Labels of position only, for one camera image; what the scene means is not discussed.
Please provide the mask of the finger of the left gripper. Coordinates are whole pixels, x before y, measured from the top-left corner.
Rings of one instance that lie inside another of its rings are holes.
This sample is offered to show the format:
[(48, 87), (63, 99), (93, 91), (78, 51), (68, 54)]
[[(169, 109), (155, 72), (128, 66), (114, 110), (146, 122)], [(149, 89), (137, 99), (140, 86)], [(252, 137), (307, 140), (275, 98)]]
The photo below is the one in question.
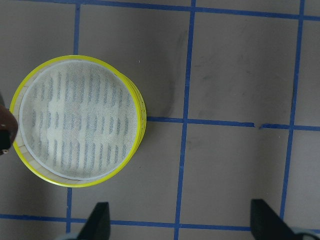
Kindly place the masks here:
[(11, 148), (11, 133), (5, 125), (0, 125), (0, 155), (7, 154)]

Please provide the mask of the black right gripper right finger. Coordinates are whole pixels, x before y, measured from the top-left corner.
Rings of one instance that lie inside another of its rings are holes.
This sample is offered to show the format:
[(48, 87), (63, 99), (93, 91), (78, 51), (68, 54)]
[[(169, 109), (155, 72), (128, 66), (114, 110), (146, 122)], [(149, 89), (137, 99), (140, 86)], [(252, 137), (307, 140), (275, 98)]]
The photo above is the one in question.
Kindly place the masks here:
[(294, 240), (295, 233), (263, 199), (250, 202), (250, 230), (255, 240)]

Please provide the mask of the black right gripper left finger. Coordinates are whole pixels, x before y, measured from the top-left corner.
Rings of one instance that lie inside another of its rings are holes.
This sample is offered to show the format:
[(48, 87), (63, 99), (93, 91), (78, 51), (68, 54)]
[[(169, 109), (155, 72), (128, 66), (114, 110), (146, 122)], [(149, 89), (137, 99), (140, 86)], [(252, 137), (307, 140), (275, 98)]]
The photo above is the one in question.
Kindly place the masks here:
[(78, 240), (108, 240), (111, 235), (108, 202), (98, 202), (77, 236)]

